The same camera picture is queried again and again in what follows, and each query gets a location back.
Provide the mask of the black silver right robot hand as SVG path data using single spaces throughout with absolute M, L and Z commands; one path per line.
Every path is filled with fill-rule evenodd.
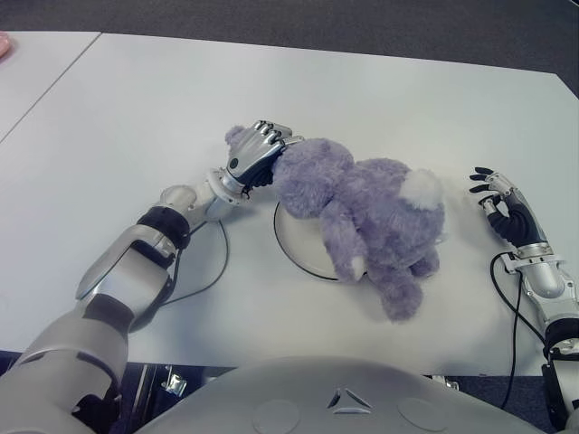
M 547 244 L 547 237 L 534 215 L 526 197 L 502 173 L 476 166 L 471 181 L 479 182 L 471 193 L 489 195 L 479 200 L 494 232 L 517 249 L 533 244 Z

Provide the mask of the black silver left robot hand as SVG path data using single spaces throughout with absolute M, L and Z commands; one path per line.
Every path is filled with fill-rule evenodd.
M 232 127 L 225 134 L 229 147 L 226 170 L 245 193 L 270 185 L 277 159 L 289 146 L 303 140 L 289 127 L 268 120 L 258 120 L 250 127 Z

